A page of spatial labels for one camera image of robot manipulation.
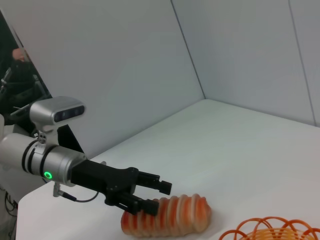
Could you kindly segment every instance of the orange wire coil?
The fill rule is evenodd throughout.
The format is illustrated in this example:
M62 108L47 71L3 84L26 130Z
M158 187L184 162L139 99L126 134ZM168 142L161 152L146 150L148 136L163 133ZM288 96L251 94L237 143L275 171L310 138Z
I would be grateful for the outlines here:
M283 225L279 228L273 228L268 220L279 220L283 222ZM245 234L243 231L240 231L240 228L248 222L257 222L257 224L252 232ZM264 225L266 228L258 229L259 225ZM296 229L294 225L304 226L307 230ZM229 234L234 235L233 240L237 240L237 236L240 236L239 240L319 240L316 233L320 233L319 228L313 228L302 220L294 219L288 221L282 217L268 216L245 220L236 229L222 234L219 240L223 240Z

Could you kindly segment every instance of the white backdrop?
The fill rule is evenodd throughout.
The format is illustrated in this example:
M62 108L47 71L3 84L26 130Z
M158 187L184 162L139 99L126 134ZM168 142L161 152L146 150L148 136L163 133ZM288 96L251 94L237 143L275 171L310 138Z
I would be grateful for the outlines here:
M208 99L315 124L288 0L173 3Z
M52 96L83 101L70 124L91 158L204 98L169 0L2 0Z

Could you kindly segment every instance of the white tabletop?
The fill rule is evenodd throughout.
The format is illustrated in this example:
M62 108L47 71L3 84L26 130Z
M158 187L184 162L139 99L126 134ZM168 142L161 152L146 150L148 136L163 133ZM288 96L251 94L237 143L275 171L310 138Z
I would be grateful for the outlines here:
M203 100L93 159L116 168L136 167L171 182L172 195L198 193L213 209L200 235L215 239L252 217L301 219L319 227L320 129L287 119ZM63 190L79 200L95 193ZM52 196L53 184L19 203L17 240L125 240L122 210ZM137 187L142 198L164 197Z

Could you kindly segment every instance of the dark clothing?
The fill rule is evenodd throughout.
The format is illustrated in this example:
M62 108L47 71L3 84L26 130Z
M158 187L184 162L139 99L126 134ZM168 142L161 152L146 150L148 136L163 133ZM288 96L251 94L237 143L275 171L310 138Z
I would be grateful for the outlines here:
M18 45L13 37L10 28L0 12L0 79L5 75L7 69L13 62L12 51Z

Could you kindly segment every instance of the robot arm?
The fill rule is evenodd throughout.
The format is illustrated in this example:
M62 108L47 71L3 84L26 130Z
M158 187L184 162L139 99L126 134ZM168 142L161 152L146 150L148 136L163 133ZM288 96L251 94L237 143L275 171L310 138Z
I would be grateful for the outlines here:
M156 215L159 203L134 196L136 185L169 195L171 183L159 181L160 176L134 167L116 169L89 161L83 153L58 145L57 129L81 117L85 111L84 104L71 97L35 102L30 108L30 119L39 132L38 139L17 133L2 136L0 118L0 163L57 184L79 185L100 192L105 195L105 204L131 214L144 210Z

